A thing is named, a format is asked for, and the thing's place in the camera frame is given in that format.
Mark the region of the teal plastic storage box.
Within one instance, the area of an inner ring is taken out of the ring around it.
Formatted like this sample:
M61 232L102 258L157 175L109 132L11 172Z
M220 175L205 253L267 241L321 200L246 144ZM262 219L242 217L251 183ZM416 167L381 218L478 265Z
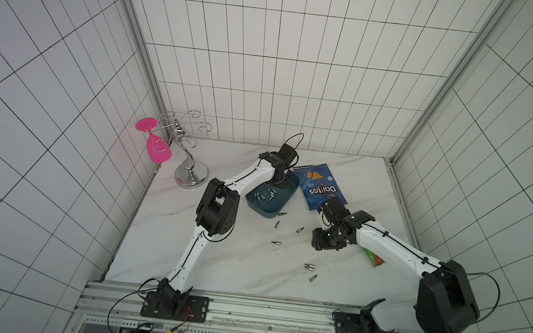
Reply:
M287 172L284 182L281 182L278 185L271 185L270 183L260 184L252 192L249 192L246 195L247 205L249 205L253 211L267 219L275 218L294 195L299 184L299 177L295 172ZM277 192L276 195L273 195L271 190L275 190ZM254 199L253 195L255 193L258 193L259 196L265 196L266 199L264 201L260 200L259 197L258 199ZM267 202L270 195L274 196L274 199Z

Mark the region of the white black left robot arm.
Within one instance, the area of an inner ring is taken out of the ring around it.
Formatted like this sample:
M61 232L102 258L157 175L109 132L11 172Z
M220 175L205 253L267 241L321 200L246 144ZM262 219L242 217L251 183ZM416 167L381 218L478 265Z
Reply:
M191 241L174 270L157 286L162 312L178 317L188 307L189 276L206 247L232 233L241 200L267 219L277 217L299 187L292 171L298 159L295 148L285 143L279 151L261 153L252 166L230 179L210 180L196 209Z

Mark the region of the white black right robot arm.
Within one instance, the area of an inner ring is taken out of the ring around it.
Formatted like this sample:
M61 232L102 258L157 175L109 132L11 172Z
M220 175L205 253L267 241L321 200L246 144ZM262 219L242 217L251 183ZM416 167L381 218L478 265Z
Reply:
M455 260L422 253L360 210L351 213L337 197L319 205L320 228L312 234L317 251L358 245L394 268L414 288L412 296L377 299L360 311L365 323L399 333L462 333L481 314L469 276Z

